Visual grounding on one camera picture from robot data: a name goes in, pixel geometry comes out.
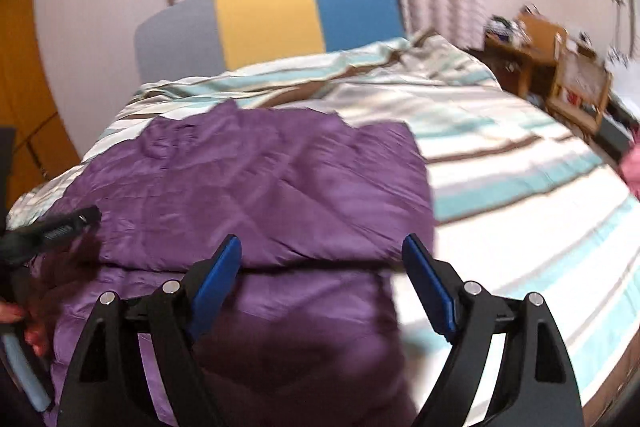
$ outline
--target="purple jacket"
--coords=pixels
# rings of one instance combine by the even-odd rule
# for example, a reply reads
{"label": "purple jacket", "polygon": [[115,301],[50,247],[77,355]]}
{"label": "purple jacket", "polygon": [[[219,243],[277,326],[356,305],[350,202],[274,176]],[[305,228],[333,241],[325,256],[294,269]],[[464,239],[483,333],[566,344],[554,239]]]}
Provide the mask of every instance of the purple jacket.
{"label": "purple jacket", "polygon": [[[97,234],[34,265],[55,325],[57,399],[101,292],[150,293],[235,233],[242,273],[194,346],[229,424],[411,424],[389,273],[407,234],[431,247],[434,220],[405,124],[356,129],[233,102],[159,117],[94,159],[50,212],[94,203]],[[148,339],[141,346],[158,415],[175,424]]]}

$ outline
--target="striped bed sheet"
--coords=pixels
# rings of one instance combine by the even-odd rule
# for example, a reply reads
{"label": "striped bed sheet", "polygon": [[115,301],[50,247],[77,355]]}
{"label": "striped bed sheet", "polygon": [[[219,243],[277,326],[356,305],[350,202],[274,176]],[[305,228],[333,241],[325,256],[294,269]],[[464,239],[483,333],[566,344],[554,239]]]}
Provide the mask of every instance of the striped bed sheet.
{"label": "striped bed sheet", "polygon": [[[309,95],[308,86],[315,86]],[[23,196],[10,226],[41,216],[92,158],[155,116],[181,119],[234,98],[245,108],[309,107],[354,126],[405,121],[433,187],[435,256],[498,295],[542,293],[574,364],[583,404],[640,325],[640,203],[566,127],[500,90],[483,64],[438,35],[288,58],[213,78],[146,84],[82,163]],[[449,353],[404,273],[393,276],[414,400]],[[492,344],[468,423],[488,406],[501,355]]]}

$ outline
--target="folded garment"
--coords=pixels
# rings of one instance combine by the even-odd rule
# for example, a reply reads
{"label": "folded garment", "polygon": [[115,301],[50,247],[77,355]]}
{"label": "folded garment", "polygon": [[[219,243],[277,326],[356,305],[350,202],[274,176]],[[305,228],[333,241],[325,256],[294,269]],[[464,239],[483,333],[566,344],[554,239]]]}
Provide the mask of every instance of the folded garment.
{"label": "folded garment", "polygon": [[[149,293],[234,233],[241,274],[194,346],[229,424],[411,424],[389,275],[407,234],[432,246],[434,219],[404,123],[352,128],[234,102],[158,117],[92,160],[50,212],[89,204],[102,211],[95,236],[33,266],[55,324],[56,398],[101,292]],[[175,424],[150,341],[141,347],[159,418]]]}

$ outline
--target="silver screw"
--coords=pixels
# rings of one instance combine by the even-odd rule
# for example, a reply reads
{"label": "silver screw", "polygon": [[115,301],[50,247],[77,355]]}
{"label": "silver screw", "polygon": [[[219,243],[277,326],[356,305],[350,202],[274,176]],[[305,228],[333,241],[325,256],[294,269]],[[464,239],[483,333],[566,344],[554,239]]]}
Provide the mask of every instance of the silver screw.
{"label": "silver screw", "polygon": [[482,286],[475,281],[465,282],[465,292],[470,295],[480,295]]}
{"label": "silver screw", "polygon": [[100,304],[111,304],[116,299],[116,294],[113,292],[105,292],[100,295]]}
{"label": "silver screw", "polygon": [[180,283],[177,281],[167,281],[162,285],[164,293],[176,293],[180,289]]}
{"label": "silver screw", "polygon": [[545,303],[545,299],[539,293],[530,293],[529,302],[534,306],[542,306]]}

